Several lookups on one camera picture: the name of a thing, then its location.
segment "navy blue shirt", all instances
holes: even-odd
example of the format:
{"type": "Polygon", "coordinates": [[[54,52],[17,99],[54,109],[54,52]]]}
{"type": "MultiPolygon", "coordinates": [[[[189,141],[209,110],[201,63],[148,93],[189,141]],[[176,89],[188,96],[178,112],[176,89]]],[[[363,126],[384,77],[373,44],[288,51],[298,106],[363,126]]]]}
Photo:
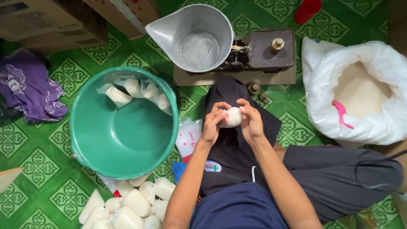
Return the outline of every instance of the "navy blue shirt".
{"type": "Polygon", "coordinates": [[[199,201],[190,229],[288,229],[269,190],[255,182],[221,189],[199,201]]]}

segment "green plastic basin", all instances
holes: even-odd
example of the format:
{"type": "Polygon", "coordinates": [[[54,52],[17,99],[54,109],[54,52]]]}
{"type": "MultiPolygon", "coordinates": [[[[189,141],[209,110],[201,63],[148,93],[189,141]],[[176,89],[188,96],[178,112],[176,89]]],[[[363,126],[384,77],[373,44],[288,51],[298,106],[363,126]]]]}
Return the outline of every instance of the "green plastic basin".
{"type": "Polygon", "coordinates": [[[177,138],[178,122],[175,93],[165,80],[140,68],[110,68],[89,79],[75,98],[70,115],[72,151],[82,165],[100,175],[137,178],[168,157],[177,138]],[[155,82],[168,97],[173,115],[147,99],[133,98],[118,109],[107,95],[96,92],[106,83],[115,85],[120,75],[155,82]]]}

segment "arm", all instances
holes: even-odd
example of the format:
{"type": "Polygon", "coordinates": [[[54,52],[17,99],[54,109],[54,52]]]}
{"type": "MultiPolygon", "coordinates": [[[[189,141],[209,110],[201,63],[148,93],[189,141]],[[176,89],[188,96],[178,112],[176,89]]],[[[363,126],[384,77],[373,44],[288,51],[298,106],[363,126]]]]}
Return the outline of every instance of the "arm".
{"type": "Polygon", "coordinates": [[[242,131],[253,149],[278,209],[291,229],[322,229],[314,207],[302,187],[281,162],[263,133],[258,110],[244,99],[242,131]]]}
{"type": "Polygon", "coordinates": [[[171,195],[162,223],[163,229],[186,229],[188,227],[197,201],[209,150],[218,137],[220,121],[227,119],[226,111],[219,109],[222,106],[231,107],[227,103],[215,103],[212,112],[205,118],[201,138],[171,195]]]}

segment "pink scoop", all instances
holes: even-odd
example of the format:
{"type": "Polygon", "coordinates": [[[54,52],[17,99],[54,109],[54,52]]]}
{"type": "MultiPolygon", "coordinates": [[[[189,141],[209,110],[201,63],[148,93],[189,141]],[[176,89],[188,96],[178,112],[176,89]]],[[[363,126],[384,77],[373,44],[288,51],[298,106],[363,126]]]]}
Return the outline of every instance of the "pink scoop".
{"type": "Polygon", "coordinates": [[[339,113],[339,122],[342,123],[344,126],[353,129],[353,126],[344,122],[344,115],[346,114],[346,108],[343,104],[336,100],[332,100],[332,105],[334,105],[338,109],[339,113]]]}

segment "red cup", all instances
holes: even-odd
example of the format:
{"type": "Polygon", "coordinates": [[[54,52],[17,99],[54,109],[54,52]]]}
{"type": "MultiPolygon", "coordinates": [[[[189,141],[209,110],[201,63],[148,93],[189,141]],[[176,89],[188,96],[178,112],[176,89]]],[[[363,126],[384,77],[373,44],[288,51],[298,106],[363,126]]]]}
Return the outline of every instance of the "red cup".
{"type": "Polygon", "coordinates": [[[294,15],[294,21],[304,24],[312,18],[322,7],[321,0],[304,0],[294,15]]]}

